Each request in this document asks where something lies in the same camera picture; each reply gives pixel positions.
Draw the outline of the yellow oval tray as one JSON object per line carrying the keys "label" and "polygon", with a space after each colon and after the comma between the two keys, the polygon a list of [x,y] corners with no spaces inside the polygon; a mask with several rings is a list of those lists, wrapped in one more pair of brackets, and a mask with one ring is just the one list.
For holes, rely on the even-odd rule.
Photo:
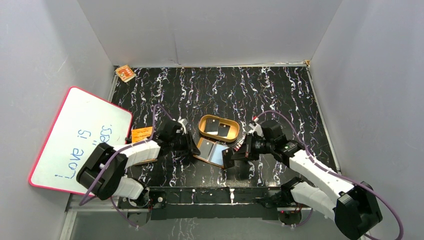
{"label": "yellow oval tray", "polygon": [[240,125],[234,120],[207,114],[200,119],[198,129],[203,137],[232,143],[238,139]]}

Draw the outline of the orange leather card holder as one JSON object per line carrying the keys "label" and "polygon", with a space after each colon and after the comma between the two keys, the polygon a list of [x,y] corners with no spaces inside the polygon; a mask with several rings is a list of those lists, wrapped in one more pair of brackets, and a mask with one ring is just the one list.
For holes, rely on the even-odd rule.
{"label": "orange leather card holder", "polygon": [[223,150],[226,150],[228,148],[230,148],[230,147],[215,142],[215,145],[214,145],[214,147],[213,147],[213,149],[212,149],[212,151],[210,153],[210,156],[209,156],[209,159],[208,160],[202,160],[202,159],[200,159],[199,158],[199,155],[194,155],[194,157],[196,159],[199,159],[199,160],[204,161],[206,163],[209,163],[211,165],[214,165],[214,166],[223,168],[222,151]]}

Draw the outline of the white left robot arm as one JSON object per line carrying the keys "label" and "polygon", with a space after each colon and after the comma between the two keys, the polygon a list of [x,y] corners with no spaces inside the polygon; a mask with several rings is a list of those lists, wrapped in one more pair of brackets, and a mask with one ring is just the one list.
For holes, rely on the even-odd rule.
{"label": "white left robot arm", "polygon": [[177,157],[199,155],[201,152],[187,130],[187,121],[169,120],[145,140],[123,146],[98,144],[76,175],[76,181],[100,200],[127,198],[137,208],[150,200],[150,189],[125,175],[132,166],[149,163],[173,153]]}

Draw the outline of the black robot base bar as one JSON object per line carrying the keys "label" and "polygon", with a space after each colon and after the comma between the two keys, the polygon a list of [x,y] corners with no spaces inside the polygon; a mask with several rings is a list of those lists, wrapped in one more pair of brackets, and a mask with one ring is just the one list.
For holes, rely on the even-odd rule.
{"label": "black robot base bar", "polygon": [[304,225],[313,213],[290,200],[280,187],[152,187],[144,203],[120,197],[118,207],[131,220],[137,214],[144,214],[147,221],[260,218],[292,228]]}

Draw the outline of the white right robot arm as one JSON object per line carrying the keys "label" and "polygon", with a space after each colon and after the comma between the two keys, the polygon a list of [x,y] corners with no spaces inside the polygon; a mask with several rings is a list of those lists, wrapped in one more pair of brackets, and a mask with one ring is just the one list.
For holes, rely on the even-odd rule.
{"label": "white right robot arm", "polygon": [[377,198],[369,192],[338,177],[336,172],[316,160],[299,141],[288,140],[282,126],[275,120],[262,124],[250,122],[250,131],[239,141],[229,156],[226,167],[235,161],[257,161],[260,155],[271,154],[307,181],[295,177],[281,186],[278,197],[288,207],[307,205],[334,221],[339,231],[350,240],[358,240],[383,220]]}

